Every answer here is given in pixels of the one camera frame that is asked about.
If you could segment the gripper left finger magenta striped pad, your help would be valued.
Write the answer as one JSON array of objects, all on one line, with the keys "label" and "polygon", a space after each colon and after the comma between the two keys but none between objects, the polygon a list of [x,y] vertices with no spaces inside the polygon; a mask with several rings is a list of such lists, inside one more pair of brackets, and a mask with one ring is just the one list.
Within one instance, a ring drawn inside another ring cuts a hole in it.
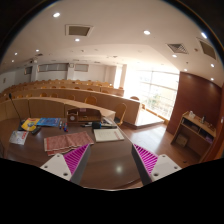
[{"label": "gripper left finger magenta striped pad", "polygon": [[79,185],[90,153],[89,144],[66,154],[57,153],[43,164],[41,169]]}]

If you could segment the gripper right finger magenta striped pad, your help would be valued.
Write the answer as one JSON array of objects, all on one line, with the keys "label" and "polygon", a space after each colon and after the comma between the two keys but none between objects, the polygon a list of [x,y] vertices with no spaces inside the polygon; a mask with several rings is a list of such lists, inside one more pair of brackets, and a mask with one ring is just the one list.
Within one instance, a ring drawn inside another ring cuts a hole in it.
[{"label": "gripper right finger magenta striped pad", "polygon": [[156,155],[136,144],[132,145],[132,156],[143,185],[150,184],[181,170],[166,154]]}]

